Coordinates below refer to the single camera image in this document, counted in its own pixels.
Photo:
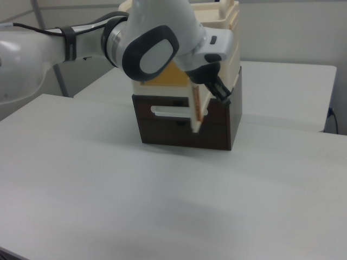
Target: drawer front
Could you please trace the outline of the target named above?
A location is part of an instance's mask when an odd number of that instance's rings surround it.
[[[156,116],[152,112],[152,106],[163,107],[188,107],[188,98],[185,97],[157,97],[157,96],[136,96],[133,95],[133,103],[138,119],[151,120],[174,120],[177,118]],[[211,100],[207,108],[208,114],[204,117],[204,122],[226,124],[227,110],[217,100]]]

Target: white wall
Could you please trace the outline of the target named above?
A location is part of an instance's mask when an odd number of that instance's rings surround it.
[[[240,43],[243,60],[336,66],[332,104],[347,134],[347,2],[241,4]]]
[[[30,0],[0,0],[1,22],[18,22],[38,27]],[[42,87],[33,96],[17,102],[0,105],[0,121],[43,93],[61,95],[60,87],[52,70],[47,73]]]

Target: background table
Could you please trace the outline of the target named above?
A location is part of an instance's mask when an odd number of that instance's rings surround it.
[[[336,67],[241,62],[243,122],[322,132]],[[85,88],[76,99],[129,105],[132,86],[115,68]]]
[[[240,124],[144,145],[130,106],[42,95],[0,122],[0,246],[29,260],[344,259],[347,138]]]

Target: cable strap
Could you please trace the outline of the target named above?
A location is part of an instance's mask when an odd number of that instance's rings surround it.
[[[65,38],[65,61],[74,61],[77,58],[76,32],[71,26],[56,27],[61,30]]]

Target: yellow panel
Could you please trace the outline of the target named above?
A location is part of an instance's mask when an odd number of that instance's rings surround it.
[[[142,86],[186,86],[188,76],[171,61],[155,79],[142,82]]]

